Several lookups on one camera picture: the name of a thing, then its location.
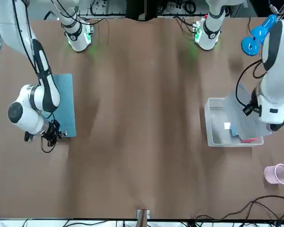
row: plastic cup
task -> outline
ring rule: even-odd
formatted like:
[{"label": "plastic cup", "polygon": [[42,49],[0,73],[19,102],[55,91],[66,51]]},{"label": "plastic cup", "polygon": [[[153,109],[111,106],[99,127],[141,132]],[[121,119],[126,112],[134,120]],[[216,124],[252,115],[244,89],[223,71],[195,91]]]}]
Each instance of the plastic cup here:
[{"label": "plastic cup", "polygon": [[267,166],[264,170],[264,177],[269,183],[284,184],[284,164]]}]

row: table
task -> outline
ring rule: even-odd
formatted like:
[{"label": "table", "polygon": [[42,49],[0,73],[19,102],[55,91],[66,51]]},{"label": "table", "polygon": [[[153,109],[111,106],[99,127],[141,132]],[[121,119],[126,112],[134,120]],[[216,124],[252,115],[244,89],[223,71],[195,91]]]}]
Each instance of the table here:
[{"label": "table", "polygon": [[[53,72],[73,75],[77,137],[50,154],[39,138],[23,142],[7,109],[36,77],[27,59],[4,45],[0,217],[135,218],[145,208],[151,218],[221,218],[258,196],[284,196],[284,186],[263,178],[266,166],[284,163],[284,128],[260,147],[207,146],[207,99],[225,97],[259,58],[240,49],[247,22],[226,19],[219,43],[205,52],[174,19],[113,19],[98,24],[94,45],[82,53],[68,45],[59,22],[33,22]],[[252,90],[258,81],[249,72],[242,82]],[[284,214],[284,201],[262,202]],[[269,217],[255,205],[249,218]]]}]

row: clear plastic bin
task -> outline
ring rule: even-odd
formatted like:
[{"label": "clear plastic bin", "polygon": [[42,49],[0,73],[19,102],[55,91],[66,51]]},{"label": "clear plastic bin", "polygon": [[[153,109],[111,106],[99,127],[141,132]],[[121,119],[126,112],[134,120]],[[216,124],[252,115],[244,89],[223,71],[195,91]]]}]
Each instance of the clear plastic bin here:
[{"label": "clear plastic bin", "polygon": [[264,144],[263,137],[243,143],[239,136],[232,136],[230,122],[223,108],[224,98],[209,98],[205,111],[207,143],[209,147],[254,147]]}]

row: blue mat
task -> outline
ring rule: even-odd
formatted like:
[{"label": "blue mat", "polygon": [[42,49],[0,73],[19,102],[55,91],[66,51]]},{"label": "blue mat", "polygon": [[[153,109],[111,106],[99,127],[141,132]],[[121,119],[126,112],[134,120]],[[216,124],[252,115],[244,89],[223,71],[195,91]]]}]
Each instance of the blue mat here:
[{"label": "blue mat", "polygon": [[[74,137],[76,132],[75,109],[74,109],[74,95],[72,87],[71,74],[53,75],[55,84],[60,92],[60,105],[53,113],[55,119],[60,124],[59,131],[66,131],[66,137]],[[49,116],[49,113],[43,112],[44,116]]]}]

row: robotic arm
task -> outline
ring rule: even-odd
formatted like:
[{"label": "robotic arm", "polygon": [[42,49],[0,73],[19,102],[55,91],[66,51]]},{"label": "robotic arm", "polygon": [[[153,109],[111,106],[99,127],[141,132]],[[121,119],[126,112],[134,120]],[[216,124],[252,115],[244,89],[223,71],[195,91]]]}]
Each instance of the robotic arm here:
[{"label": "robotic arm", "polygon": [[218,41],[221,26],[225,18],[224,6],[235,6],[244,0],[206,0],[209,6],[207,18],[200,21],[201,32],[196,41],[204,50],[211,50]]},{"label": "robotic arm", "polygon": [[24,85],[8,109],[10,121],[26,132],[25,141],[41,136],[53,146],[59,137],[59,123],[48,121],[40,111],[53,113],[60,104],[60,94],[40,42],[27,16],[27,0],[0,0],[0,34],[11,48],[25,54],[37,75],[38,84]]},{"label": "robotic arm", "polygon": [[271,131],[284,125],[284,19],[276,22],[262,46],[266,73],[254,89],[250,106],[259,110],[259,119]]}]

